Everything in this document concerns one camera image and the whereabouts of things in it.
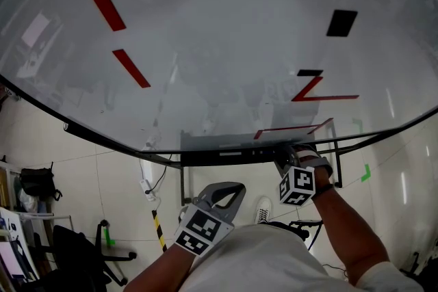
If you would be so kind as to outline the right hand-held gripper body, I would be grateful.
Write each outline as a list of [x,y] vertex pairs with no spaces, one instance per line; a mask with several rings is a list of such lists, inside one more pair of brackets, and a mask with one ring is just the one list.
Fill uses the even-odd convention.
[[291,146],[276,150],[274,164],[281,176],[278,185],[281,204],[301,207],[315,195],[314,168],[301,165],[298,153]]

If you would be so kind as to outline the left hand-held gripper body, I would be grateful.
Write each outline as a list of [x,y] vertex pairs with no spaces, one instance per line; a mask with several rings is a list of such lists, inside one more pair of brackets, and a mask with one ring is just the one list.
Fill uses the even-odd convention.
[[213,183],[182,210],[174,244],[197,257],[205,256],[233,231],[233,220],[246,194],[238,182]]

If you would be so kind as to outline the person's right hand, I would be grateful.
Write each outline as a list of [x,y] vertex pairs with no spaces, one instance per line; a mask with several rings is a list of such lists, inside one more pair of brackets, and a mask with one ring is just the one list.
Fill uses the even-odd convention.
[[326,157],[320,155],[309,145],[295,145],[294,151],[298,157],[300,167],[313,168],[317,179],[330,179],[333,168]]

